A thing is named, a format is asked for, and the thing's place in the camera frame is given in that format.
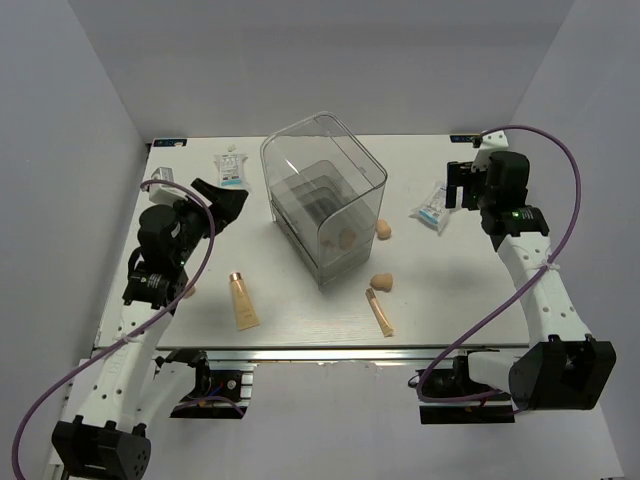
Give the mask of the white sachet packet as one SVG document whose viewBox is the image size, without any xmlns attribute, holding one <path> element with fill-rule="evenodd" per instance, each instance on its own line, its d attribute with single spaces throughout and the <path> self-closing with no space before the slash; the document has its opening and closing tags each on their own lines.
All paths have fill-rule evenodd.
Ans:
<svg viewBox="0 0 640 480">
<path fill-rule="evenodd" d="M 244 153 L 216 154 L 215 165 L 218 169 L 218 186 L 224 189 L 241 189 L 250 191 L 245 174 L 247 155 Z"/>
<path fill-rule="evenodd" d="M 449 223 L 450 214 L 451 210 L 446 207 L 446 186 L 443 182 L 436 182 L 431 193 L 411 210 L 409 217 L 441 235 Z"/>
</svg>

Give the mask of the clear plastic organizer box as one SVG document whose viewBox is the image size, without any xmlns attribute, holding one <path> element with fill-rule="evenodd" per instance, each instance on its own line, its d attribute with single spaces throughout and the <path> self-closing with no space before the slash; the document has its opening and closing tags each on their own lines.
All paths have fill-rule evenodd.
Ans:
<svg viewBox="0 0 640 480">
<path fill-rule="evenodd" d="M 271 134 L 260 159 L 273 220 L 320 288 L 369 259 L 388 173 L 337 116 Z M 350 250 L 321 246 L 344 228 L 357 233 Z"/>
</svg>

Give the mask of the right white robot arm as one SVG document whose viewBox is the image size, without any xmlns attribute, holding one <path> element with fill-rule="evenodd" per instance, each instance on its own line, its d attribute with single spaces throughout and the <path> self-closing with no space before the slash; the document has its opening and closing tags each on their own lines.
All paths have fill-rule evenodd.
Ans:
<svg viewBox="0 0 640 480">
<path fill-rule="evenodd" d="M 551 259 L 549 227 L 527 204 L 530 163 L 526 156 L 495 151 L 482 167 L 447 165 L 446 205 L 477 210 L 483 231 L 506 266 L 525 316 L 529 348 L 515 357 L 501 351 L 470 351 L 453 371 L 461 397 L 486 387 L 508 394 L 522 410 L 591 410 L 616 362 L 609 341 L 595 339 L 578 315 Z"/>
</svg>

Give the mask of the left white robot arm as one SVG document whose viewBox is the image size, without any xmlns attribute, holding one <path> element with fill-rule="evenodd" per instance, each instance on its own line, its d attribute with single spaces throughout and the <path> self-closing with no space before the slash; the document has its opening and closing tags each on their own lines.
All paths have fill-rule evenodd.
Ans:
<svg viewBox="0 0 640 480">
<path fill-rule="evenodd" d="M 240 215 L 249 196 L 195 179 L 143 184 L 151 206 L 142 211 L 138 245 L 127 265 L 119 335 L 93 357 L 100 371 L 70 421 L 59 421 L 52 444 L 66 473 L 81 479 L 140 479 L 151 457 L 153 422 L 180 403 L 211 401 L 218 392 L 204 352 L 154 353 L 179 301 L 194 287 L 185 266 L 201 241 L 212 243 Z"/>
</svg>

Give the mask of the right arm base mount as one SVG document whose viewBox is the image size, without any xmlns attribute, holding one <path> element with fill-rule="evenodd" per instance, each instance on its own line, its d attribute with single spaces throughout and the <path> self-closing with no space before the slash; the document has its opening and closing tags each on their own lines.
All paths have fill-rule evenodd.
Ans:
<svg viewBox="0 0 640 480">
<path fill-rule="evenodd" d="M 488 396 L 491 388 L 474 382 L 468 373 L 468 359 L 456 354 L 439 363 L 421 387 L 429 402 L 419 402 L 422 425 L 513 424 L 511 397 L 500 393 Z"/>
</svg>

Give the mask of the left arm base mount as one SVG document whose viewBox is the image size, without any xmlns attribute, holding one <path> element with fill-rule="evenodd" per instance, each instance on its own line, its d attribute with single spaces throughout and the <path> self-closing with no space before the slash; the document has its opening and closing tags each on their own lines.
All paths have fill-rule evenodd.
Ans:
<svg viewBox="0 0 640 480">
<path fill-rule="evenodd" d="M 211 367 L 204 350 L 177 349 L 166 356 L 157 356 L 156 374 L 168 364 L 188 365 L 193 371 L 193 388 L 184 395 L 171 413 L 172 418 L 181 419 L 241 419 L 246 413 L 249 394 L 243 389 L 246 371 L 231 367 Z"/>
</svg>

